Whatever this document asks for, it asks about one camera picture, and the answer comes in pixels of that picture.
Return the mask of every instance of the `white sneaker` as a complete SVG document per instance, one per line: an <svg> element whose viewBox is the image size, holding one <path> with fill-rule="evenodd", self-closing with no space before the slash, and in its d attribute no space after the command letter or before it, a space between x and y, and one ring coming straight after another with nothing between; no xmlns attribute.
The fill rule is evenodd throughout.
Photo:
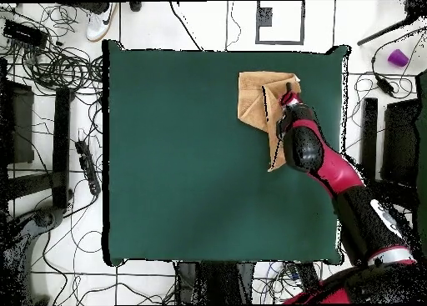
<svg viewBox="0 0 427 306"><path fill-rule="evenodd" d="M88 38L89 41L95 43L105 36L110 29L116 6L117 3L110 3L108 9L104 13L99 15L94 13L90 14L88 29L86 30L86 38Z"/></svg>

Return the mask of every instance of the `floor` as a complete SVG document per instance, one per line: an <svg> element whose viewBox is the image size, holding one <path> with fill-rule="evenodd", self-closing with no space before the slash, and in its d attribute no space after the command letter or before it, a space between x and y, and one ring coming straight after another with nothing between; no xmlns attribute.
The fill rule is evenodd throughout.
<svg viewBox="0 0 427 306"><path fill-rule="evenodd" d="M46 18L43 8L53 4L21 4L18 12L40 20ZM295 41L300 40L301 7L295 2L261 2L262 8L272 7L274 10L273 26L270 29L262 28L259 39L262 41ZM370 59L381 45L393 40L409 30L420 28L425 25L420 20L406 28L398 29L390 34L384 35L364 46L358 47L357 41L371 33L385 28L404 18L404 6L401 1L306 1L304 22L304 44L268 45L255 44L255 11L257 2L253 1L229 1L229 2L207 2L207 3L180 3L174 4L176 13L187 24L189 31L193 34L195 42L205 50L224 51L304 51L324 53L333 45L350 45L352 52L349 56L349 113L350 115L357 102L365 95L378 98L379 100L379 123L378 130L384 127L384 110L388 103L398 101L369 88L376 86L370 82L371 71ZM73 51L79 56L85 56L90 60L101 55L101 42L90 43L85 38L85 26L87 15L80 9L67 8L68 16L76 22L69 25L58 26L50 19L45 25L54 27L57 34L61 36L59 41L64 48L75 48ZM415 98L414 75L427 68L427 49L423 39L416 48L413 58L406 69L398 68L387 62L387 57L392 50L399 48L408 57L413 52L415 44L419 41L421 34L402 41L392 43L382 48L377 55L375 71L377 73L389 74L395 78L396 88L399 93L396 96L402 98L409 92L407 98ZM138 13L131 12L128 3L119 4L111 28L106 38L119 41L126 49L131 48L169 48L195 49L195 45L183 26L173 15L169 3L143 3ZM15 68L15 81L27 83L33 86L33 91L38 94L38 88L28 80L20 78L24 76L22 66ZM96 100L91 88L83 90L86 95L79 95L80 100L72 104L71 138L77 140L84 137L91 126L90 117L93 117L96 107L89 104ZM48 167L52 168L52 145L51 135L40 132L50 132L53 129L53 103L52 97L37 96L34 104L33 121L37 129L33 131L33 143ZM102 132L102 118L96 117L98 130ZM346 123L347 134L345 147L348 154L359 161L359 127L360 111L354 115L354 121ZM90 137L92 154L97 160L99 168L102 168L103 136L97 132ZM377 141L377 155L379 156L377 171L381 166L381 147L384 133L379 132ZM10 177L20 176L28 173L36 173L43 170L43 165L38 159L30 164L16 164L10 167ZM86 206L92 200L88 191L86 181L82 181L83 174L78 163L78 155L72 150L70 153L70 187L76 188L74 210ZM11 201L9 208L13 215L18 216L36 206L45 198L43 203L49 203L50 192L35 193L25 198ZM64 219L62 224L51 232L51 239L47 248L46 258L60 274L43 260L43 249L48 241L44 234L36 242L32 257L32 281L33 290L36 294L46 294L51 297L50 304L61 292L65 279L67 284L59 294L56 304L71 305L135 305L150 303L164 297L173 285L174 269L172 263L157 261L129 260L118 268L110 268L103 262L100 251L100 239L103 226L103 201L100 199L87 209L73 215L73 218ZM326 266L317 263L316 267L322 278L340 269L349 267L346 259L340 266ZM281 263L257 263L253 282L253 302L272 303L273 299L268 294L261 295L265 287L266 278L274 278L279 272ZM298 287L288 287L290 293L297 293ZM289 293L277 290L278 298L287 298Z"/></svg>

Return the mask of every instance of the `green table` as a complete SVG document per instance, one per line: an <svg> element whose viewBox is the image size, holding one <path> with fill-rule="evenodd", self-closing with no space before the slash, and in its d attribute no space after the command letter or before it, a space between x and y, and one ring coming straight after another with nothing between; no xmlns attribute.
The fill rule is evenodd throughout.
<svg viewBox="0 0 427 306"><path fill-rule="evenodd" d="M111 259L337 263L328 194L287 166L267 172L267 134L237 119L238 77L295 73L339 149L348 51L123 51L108 42Z"/></svg>

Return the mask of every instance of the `brown towel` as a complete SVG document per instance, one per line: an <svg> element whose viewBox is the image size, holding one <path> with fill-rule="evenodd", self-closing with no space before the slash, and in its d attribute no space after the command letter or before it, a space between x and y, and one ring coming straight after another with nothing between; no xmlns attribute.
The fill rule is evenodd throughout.
<svg viewBox="0 0 427 306"><path fill-rule="evenodd" d="M242 122L269 134L269 172L280 168L285 163L282 143L276 137L276 122L282 117L279 99L286 93L286 83L289 82L292 83L293 90L300 93L297 80L292 73L243 72L239 74L237 115Z"/></svg>

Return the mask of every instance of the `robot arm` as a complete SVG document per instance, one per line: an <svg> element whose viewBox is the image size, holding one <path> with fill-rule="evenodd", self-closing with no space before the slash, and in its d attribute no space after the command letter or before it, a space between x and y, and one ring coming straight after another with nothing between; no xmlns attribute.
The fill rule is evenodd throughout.
<svg viewBox="0 0 427 306"><path fill-rule="evenodd" d="M353 166L324 141L313 110L290 85L280 104L283 117L277 122L277 136L283 141L286 163L317 180L329 194L341 223L341 241L350 262L357 266L288 303L424 300L427 283L421 279L426 278L425 267L414 260L387 208L375 199ZM410 282L419 285L416 292L408 291Z"/></svg>
<svg viewBox="0 0 427 306"><path fill-rule="evenodd" d="M397 223L353 166L324 141L313 110L290 91L281 104L284 115L277 123L277 134L283 140L286 162L319 181L331 197L344 246L351 250L350 262L369 265L379 254L392 262L412 259Z"/></svg>

